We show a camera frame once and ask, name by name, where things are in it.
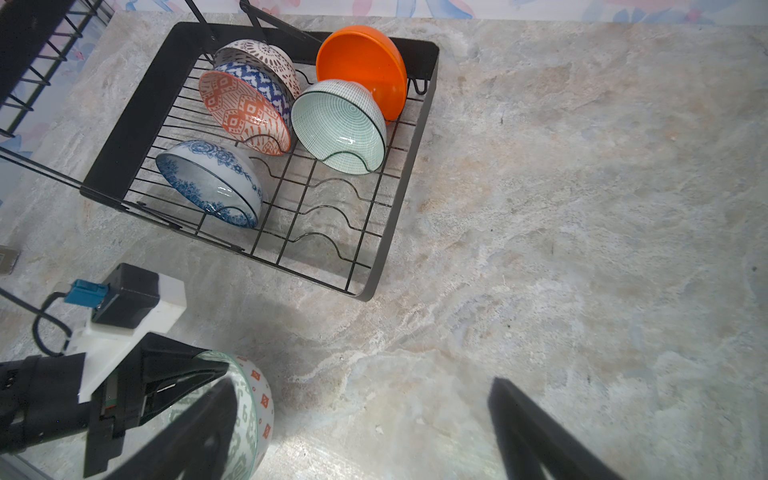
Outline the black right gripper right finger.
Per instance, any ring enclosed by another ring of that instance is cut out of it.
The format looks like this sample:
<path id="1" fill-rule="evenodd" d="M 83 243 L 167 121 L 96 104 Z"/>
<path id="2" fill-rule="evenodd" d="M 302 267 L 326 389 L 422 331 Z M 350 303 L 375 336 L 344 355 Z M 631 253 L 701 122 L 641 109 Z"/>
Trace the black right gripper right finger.
<path id="1" fill-rule="evenodd" d="M 509 479 L 619 477 L 510 380 L 493 380 L 488 409 Z"/>

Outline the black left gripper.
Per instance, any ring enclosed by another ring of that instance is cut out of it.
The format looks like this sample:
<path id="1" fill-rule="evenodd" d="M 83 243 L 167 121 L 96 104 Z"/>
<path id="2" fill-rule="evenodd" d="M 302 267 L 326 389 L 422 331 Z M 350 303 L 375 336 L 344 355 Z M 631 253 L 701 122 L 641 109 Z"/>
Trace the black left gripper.
<path id="1" fill-rule="evenodd" d="M 226 361 L 204 360 L 203 350 L 149 333 L 119 365 L 119 424 L 142 426 L 194 390 L 228 372 Z M 29 356 L 1 364 L 1 452 L 86 431 L 84 476 L 104 473 L 114 457 L 114 421 L 103 418 L 109 373 L 80 400 L 86 355 Z"/>

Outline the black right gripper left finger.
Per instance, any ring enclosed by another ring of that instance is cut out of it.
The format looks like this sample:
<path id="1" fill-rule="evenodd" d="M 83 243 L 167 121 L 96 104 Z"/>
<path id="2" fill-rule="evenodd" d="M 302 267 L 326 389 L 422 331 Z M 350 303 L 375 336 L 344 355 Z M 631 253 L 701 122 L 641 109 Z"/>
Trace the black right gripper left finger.
<path id="1" fill-rule="evenodd" d="M 109 479 L 221 479 L 234 434 L 237 395 L 217 381 L 170 426 L 107 475 Z"/>

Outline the blue patterned ceramic bowl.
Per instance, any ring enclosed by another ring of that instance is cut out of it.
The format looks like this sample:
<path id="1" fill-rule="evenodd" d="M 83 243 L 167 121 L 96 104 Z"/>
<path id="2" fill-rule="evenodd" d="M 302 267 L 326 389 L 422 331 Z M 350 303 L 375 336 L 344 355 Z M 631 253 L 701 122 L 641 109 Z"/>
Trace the blue patterned ceramic bowl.
<path id="1" fill-rule="evenodd" d="M 264 192 L 241 151 L 188 140 L 159 153 L 155 164 L 171 187 L 205 213 L 242 228 L 258 226 Z"/>

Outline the red patterned ceramic bowl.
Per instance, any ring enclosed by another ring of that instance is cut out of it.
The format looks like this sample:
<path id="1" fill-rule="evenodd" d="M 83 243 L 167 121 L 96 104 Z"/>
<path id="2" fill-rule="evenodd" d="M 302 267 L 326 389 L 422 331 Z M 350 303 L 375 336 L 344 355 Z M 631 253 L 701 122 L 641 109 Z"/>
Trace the red patterned ceramic bowl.
<path id="1" fill-rule="evenodd" d="M 274 76 L 232 61 L 203 72 L 198 90 L 205 108 L 235 140 L 271 156 L 291 149 L 293 98 Z"/>

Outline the pale green ceramic bowl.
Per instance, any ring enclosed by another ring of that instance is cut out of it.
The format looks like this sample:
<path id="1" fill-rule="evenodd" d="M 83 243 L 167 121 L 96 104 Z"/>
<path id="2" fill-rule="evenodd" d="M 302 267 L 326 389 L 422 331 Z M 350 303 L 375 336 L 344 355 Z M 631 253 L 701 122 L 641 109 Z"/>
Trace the pale green ceramic bowl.
<path id="1" fill-rule="evenodd" d="M 291 122 L 305 150 L 341 173 L 366 175 L 385 159 L 385 119 L 357 82 L 329 79 L 310 86 L 296 99 Z"/>

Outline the white brown patterned bowl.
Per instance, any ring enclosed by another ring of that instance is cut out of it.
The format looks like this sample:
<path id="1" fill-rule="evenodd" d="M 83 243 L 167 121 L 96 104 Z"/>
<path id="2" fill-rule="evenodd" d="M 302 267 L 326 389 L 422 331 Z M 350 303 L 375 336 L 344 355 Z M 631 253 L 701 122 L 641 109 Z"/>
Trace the white brown patterned bowl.
<path id="1" fill-rule="evenodd" d="M 292 100 L 301 94 L 294 64 L 277 46 L 258 40 L 240 39 L 230 42 L 214 54 L 215 66 L 232 61 L 267 68 L 280 79 L 281 85 L 290 92 Z"/>

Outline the orange plastic bowl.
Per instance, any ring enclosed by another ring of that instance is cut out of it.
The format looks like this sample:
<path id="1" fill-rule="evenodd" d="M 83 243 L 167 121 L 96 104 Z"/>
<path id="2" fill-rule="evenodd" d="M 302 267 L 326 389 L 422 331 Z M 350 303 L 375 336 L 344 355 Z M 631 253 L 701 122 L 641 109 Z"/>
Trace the orange plastic bowl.
<path id="1" fill-rule="evenodd" d="M 317 79 L 357 82 L 373 96 L 387 122 L 401 114 L 408 78 L 402 55 L 381 31 L 352 25 L 332 33 L 316 56 Z"/>

